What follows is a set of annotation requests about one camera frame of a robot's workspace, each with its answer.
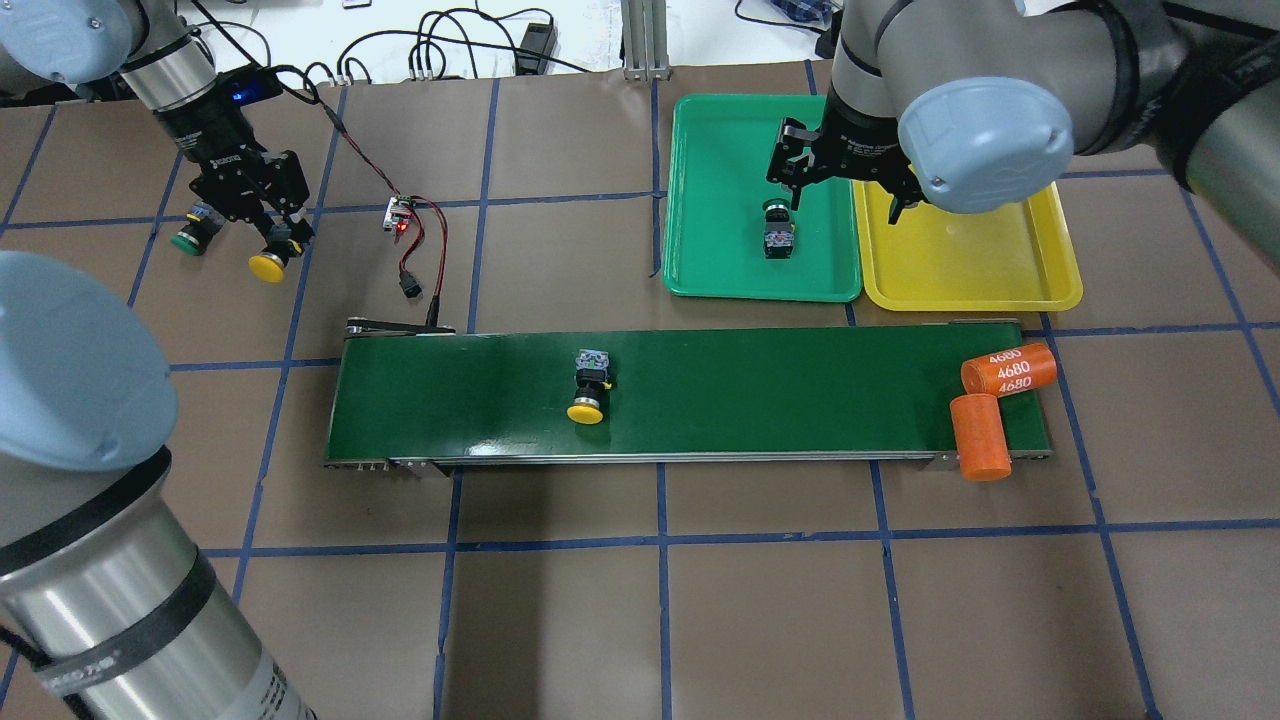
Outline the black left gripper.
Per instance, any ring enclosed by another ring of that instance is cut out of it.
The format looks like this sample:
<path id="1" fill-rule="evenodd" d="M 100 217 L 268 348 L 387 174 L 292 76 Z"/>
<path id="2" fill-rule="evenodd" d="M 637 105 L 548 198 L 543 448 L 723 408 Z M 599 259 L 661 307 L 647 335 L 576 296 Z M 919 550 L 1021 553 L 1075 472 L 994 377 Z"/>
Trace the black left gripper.
<path id="1" fill-rule="evenodd" d="M 195 237 L 211 241 L 230 223 L 271 225 L 270 245 L 307 246 L 315 233 L 305 204 L 310 197 L 296 152 L 262 146 L 243 108 L 284 94 L 276 74 L 264 67 L 220 73 L 212 87 L 187 104 L 155 111 L 183 156 L 198 167 L 189 183 L 195 204 Z"/>

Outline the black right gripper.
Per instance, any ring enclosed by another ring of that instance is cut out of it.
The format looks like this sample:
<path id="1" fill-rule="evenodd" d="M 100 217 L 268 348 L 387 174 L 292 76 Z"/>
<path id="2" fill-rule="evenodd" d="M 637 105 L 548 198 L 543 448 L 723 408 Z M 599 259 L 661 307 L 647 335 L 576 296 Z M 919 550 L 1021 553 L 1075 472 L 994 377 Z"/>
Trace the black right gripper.
<path id="1" fill-rule="evenodd" d="M 782 119 L 767 168 L 767 179 L 791 193 L 792 211 L 800 208 L 803 188 L 831 178 L 879 184 L 891 196 L 890 225 L 925 201 L 900 143 L 899 122 L 868 115 L 835 95 L 826 99 L 815 129 L 796 118 Z"/>

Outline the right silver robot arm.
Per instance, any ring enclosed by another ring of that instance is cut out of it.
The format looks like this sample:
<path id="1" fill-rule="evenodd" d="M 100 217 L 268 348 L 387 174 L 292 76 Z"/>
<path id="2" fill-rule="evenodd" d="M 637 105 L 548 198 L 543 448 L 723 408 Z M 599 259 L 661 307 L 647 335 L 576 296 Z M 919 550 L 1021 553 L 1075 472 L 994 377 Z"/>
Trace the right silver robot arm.
<path id="1" fill-rule="evenodd" d="M 1138 143 L 1243 233 L 1277 224 L 1277 4 L 849 1 L 824 114 L 767 179 L 982 213 Z"/>

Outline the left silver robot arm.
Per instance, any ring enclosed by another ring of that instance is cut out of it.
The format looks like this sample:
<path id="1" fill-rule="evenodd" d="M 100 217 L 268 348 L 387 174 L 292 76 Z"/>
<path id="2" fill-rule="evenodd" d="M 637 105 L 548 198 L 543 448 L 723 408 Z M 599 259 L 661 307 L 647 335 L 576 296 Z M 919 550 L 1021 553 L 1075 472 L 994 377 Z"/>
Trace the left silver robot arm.
<path id="1" fill-rule="evenodd" d="M 224 222 L 279 279 L 314 237 L 298 158 L 243 108 L 276 69 L 221 73 L 160 1 L 5 1 L 3 50 L 33 76 L 120 76 L 200 169 L 191 252 Z M 163 498 L 178 416 L 170 368 L 134 311 L 56 259 L 3 254 L 3 629 L 79 719 L 311 719 Z"/>

